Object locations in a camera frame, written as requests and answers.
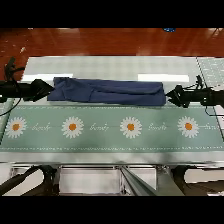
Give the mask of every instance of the metal bar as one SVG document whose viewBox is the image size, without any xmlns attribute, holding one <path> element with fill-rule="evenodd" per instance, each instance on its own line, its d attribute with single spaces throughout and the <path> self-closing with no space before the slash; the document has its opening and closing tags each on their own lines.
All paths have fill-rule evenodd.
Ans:
<svg viewBox="0 0 224 224">
<path fill-rule="evenodd" d="M 156 167 L 156 179 L 156 190 L 161 196 L 184 196 L 183 192 L 173 181 L 166 167 Z"/>
<path fill-rule="evenodd" d="M 158 195 L 154 188 L 149 186 L 145 181 L 143 181 L 133 172 L 128 170 L 126 167 L 121 168 L 121 173 L 123 174 L 134 196 L 157 196 Z"/>
</svg>

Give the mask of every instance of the folded blue cloth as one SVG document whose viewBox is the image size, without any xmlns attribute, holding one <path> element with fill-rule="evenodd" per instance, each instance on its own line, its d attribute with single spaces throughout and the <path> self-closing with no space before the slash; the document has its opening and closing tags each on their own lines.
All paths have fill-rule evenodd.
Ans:
<svg viewBox="0 0 224 224">
<path fill-rule="evenodd" d="M 161 82 L 54 78 L 54 88 L 48 101 L 137 106 L 163 106 L 166 103 Z"/>
</svg>

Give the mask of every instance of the white daisy flower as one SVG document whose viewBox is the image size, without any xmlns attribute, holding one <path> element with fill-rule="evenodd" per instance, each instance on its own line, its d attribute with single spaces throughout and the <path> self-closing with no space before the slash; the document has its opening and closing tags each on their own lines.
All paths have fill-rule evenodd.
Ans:
<svg viewBox="0 0 224 224">
<path fill-rule="evenodd" d="M 26 130 L 26 121 L 22 117 L 14 117 L 11 119 L 5 129 L 8 138 L 17 138 Z"/>
<path fill-rule="evenodd" d="M 83 121 L 78 117 L 69 117 L 65 122 L 63 122 L 63 135 L 66 135 L 66 138 L 75 138 L 82 134 L 83 126 Z"/>
<path fill-rule="evenodd" d="M 182 135 L 184 135 L 185 137 L 194 138 L 199 133 L 199 127 L 194 118 L 186 116 L 182 117 L 181 119 L 179 119 L 177 127 L 178 130 L 181 131 Z"/>
<path fill-rule="evenodd" d="M 134 117 L 126 117 L 123 119 L 120 127 L 120 131 L 123 132 L 126 138 L 135 138 L 141 134 L 140 131 L 142 130 L 140 121 Z"/>
</svg>

